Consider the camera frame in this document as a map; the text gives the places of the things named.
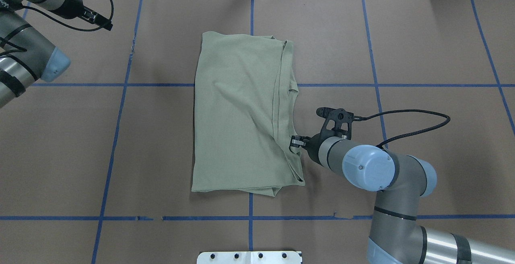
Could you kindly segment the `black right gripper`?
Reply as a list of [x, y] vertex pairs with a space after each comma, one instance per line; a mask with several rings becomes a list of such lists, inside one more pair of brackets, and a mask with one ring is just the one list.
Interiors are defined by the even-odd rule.
[[320, 147], [327, 138], [327, 136], [322, 136], [321, 134], [315, 134], [313, 137], [291, 136], [289, 146], [294, 148], [304, 148], [304, 150], [307, 151], [309, 158], [315, 163], [320, 164]]

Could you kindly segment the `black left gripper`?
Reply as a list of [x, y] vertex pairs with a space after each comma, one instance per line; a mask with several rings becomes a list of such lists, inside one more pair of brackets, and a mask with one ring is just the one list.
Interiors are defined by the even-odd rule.
[[101, 29], [107, 31], [111, 31], [113, 27], [110, 19], [85, 6], [83, 0], [64, 0], [60, 6], [60, 16], [64, 19], [81, 18], [86, 22], [95, 23]]

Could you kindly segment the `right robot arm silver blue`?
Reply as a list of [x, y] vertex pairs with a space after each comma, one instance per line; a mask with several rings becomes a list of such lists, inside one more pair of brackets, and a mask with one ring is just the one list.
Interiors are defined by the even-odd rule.
[[292, 136], [319, 165], [375, 192], [368, 236], [370, 264], [513, 264], [514, 251], [417, 224], [420, 198], [436, 187], [431, 164], [345, 137]]

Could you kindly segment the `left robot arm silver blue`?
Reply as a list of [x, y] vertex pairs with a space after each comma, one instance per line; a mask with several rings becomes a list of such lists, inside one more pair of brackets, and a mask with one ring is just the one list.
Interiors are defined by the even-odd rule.
[[33, 10], [46, 18], [79, 18], [95, 25], [91, 31], [111, 30], [108, 18], [84, 5], [83, 0], [1, 0], [0, 13], [0, 106], [24, 94], [33, 83], [51, 83], [66, 71], [71, 60], [61, 49], [18, 15]]

